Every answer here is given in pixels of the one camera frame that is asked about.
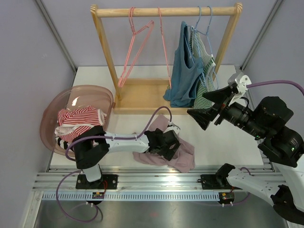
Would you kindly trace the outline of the mauve pink tank top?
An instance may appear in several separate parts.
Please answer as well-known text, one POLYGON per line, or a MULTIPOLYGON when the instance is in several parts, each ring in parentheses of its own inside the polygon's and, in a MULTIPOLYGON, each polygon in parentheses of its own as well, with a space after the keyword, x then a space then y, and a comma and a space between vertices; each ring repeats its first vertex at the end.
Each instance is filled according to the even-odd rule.
POLYGON ((195 147, 181 138, 179 138, 179 142, 181 144, 170 161, 164 159, 158 154, 151 153, 133 152, 133 158, 135 161, 142 164, 154 166, 167 165, 176 168, 182 173, 187 173, 191 169, 195 168, 195 147))

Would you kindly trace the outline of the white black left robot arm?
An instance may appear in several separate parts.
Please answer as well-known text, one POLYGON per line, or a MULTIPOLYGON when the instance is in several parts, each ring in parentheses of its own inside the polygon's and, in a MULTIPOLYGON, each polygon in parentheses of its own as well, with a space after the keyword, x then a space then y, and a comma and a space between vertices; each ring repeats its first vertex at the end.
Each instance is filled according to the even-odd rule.
POLYGON ((156 129, 140 134, 119 135, 95 126, 75 138, 71 144, 76 167, 83 173, 76 182, 77 190, 117 188, 118 176, 102 174, 99 162, 112 152, 139 152, 157 154, 170 161, 180 146, 180 128, 170 123, 166 130, 156 129))

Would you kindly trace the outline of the red white striped tank top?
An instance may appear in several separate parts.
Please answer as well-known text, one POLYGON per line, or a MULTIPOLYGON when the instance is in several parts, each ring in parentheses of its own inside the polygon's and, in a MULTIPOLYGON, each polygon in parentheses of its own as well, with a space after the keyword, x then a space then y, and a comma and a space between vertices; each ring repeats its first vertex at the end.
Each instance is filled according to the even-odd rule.
POLYGON ((91 128, 105 125, 106 119, 107 114, 91 105, 73 111, 61 109, 57 114, 55 136, 71 143, 91 128))

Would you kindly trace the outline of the blue wire hanger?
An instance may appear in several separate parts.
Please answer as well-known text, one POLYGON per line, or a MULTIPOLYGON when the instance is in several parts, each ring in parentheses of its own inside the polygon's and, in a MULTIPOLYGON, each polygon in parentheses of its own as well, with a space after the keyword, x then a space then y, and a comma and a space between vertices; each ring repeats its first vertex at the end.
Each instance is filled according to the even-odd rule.
POLYGON ((215 59, 214 59, 214 56, 213 56, 211 43, 210 43, 210 40, 209 40, 209 28, 211 26, 211 21, 212 21, 213 13, 212 13, 212 7, 208 6, 208 8, 210 9, 211 16, 210 16, 209 23, 207 25, 206 31, 205 32, 201 32, 201 31, 199 31, 197 29, 200 32, 200 35, 204 35, 206 37, 208 45, 209 45, 209 52, 206 50, 207 53, 208 53, 208 55, 209 55, 209 63, 208 63, 209 68, 208 68, 207 87, 205 87, 201 83, 201 81, 200 81, 200 86, 201 86, 203 92, 214 91, 215 89, 218 88, 218 87, 214 86, 213 76, 216 75, 216 73, 215 73, 216 63, 215 63, 215 59))
POLYGON ((199 19, 196 22, 195 26, 190 27, 190 45, 191 51, 195 58, 201 58, 203 65, 203 73, 201 76, 201 83, 207 87, 207 78, 208 78, 208 63, 209 63, 209 55, 206 51, 205 45, 200 37, 200 32, 197 30, 198 23, 201 18, 201 7, 199 8, 199 19))

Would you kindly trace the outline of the blue tank top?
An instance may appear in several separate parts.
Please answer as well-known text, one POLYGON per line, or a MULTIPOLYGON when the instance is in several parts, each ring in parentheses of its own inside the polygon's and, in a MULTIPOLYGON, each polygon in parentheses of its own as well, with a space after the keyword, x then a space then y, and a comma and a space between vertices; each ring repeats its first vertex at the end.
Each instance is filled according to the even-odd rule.
POLYGON ((192 107, 202 74, 202 59, 195 58, 190 51, 188 25, 183 21, 180 26, 179 44, 174 54, 171 88, 165 91, 164 100, 170 102, 170 107, 173 108, 192 107))

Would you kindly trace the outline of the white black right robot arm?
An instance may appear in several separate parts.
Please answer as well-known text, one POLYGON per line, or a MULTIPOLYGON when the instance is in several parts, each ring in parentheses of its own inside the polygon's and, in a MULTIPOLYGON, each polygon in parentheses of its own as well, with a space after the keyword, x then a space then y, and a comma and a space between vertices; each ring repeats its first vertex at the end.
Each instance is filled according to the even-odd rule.
POLYGON ((269 184, 231 164, 222 165, 212 186, 240 188, 269 203, 285 220, 304 223, 304 141, 286 123, 293 116, 286 103, 277 96, 262 99, 256 109, 238 103, 245 91, 237 86, 208 92, 204 98, 213 102, 207 109, 189 109, 188 114, 206 130, 210 123, 228 121, 259 141, 258 148, 274 163, 285 184, 269 184))

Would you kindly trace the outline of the green white striped tank top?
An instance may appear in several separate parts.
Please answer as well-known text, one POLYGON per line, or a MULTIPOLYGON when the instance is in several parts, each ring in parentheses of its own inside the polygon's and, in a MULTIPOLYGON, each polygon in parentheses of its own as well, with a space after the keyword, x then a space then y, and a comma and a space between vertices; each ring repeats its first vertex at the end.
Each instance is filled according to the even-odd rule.
POLYGON ((197 88, 197 96, 194 101, 194 109, 207 109, 212 106, 212 102, 206 98, 203 98, 202 95, 205 92, 202 91, 202 88, 200 86, 200 82, 197 88))

